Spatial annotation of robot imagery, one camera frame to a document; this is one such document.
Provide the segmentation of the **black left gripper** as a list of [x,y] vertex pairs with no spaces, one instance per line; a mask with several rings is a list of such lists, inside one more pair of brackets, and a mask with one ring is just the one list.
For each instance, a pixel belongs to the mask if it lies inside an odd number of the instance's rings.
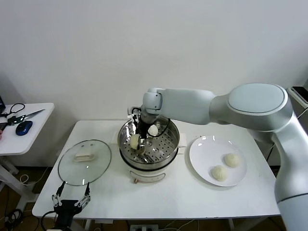
[[56,226],[71,226],[73,217],[81,212],[81,206],[86,206],[90,202],[90,183],[87,187],[84,196],[78,200],[62,200],[60,199],[65,186],[65,181],[57,189],[56,194],[51,196],[54,206],[54,211],[58,215]]

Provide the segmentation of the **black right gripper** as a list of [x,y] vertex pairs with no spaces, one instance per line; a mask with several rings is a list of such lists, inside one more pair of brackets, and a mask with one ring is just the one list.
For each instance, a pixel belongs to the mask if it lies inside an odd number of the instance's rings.
[[138,125],[138,133],[140,134],[138,140],[138,149],[144,149],[146,145],[147,132],[150,126],[156,121],[156,115],[141,113]]

